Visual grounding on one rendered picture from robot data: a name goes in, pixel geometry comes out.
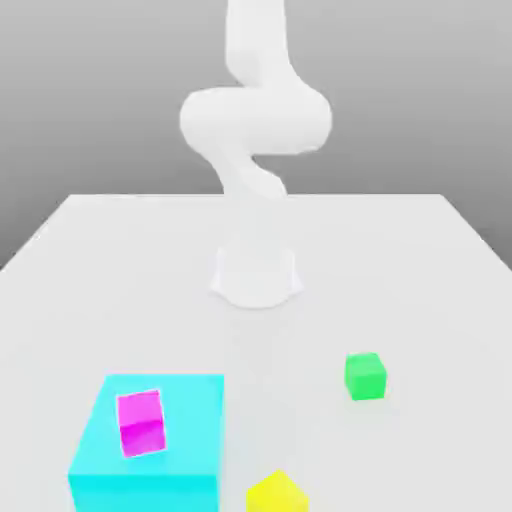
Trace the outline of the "small yellow cube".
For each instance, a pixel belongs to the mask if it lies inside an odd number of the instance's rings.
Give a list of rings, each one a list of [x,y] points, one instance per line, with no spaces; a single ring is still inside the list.
[[[282,470],[250,487],[246,512],[309,512],[309,498]]]

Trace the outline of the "large cyan box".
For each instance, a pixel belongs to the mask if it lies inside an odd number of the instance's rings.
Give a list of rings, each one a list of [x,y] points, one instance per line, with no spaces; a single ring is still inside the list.
[[[167,449],[125,458],[116,397],[158,389]],[[76,512],[218,512],[224,443],[221,375],[106,376],[72,461]]]

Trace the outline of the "small green cube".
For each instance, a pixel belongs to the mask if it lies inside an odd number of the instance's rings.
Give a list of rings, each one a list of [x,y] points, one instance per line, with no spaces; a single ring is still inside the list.
[[[387,387],[387,370],[377,353],[348,354],[344,380],[354,401],[382,399]]]

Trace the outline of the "small magenta cube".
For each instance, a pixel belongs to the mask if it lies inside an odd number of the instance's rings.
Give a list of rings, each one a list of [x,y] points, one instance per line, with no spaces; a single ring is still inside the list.
[[[125,458],[167,449],[161,393],[150,389],[116,397],[121,451]]]

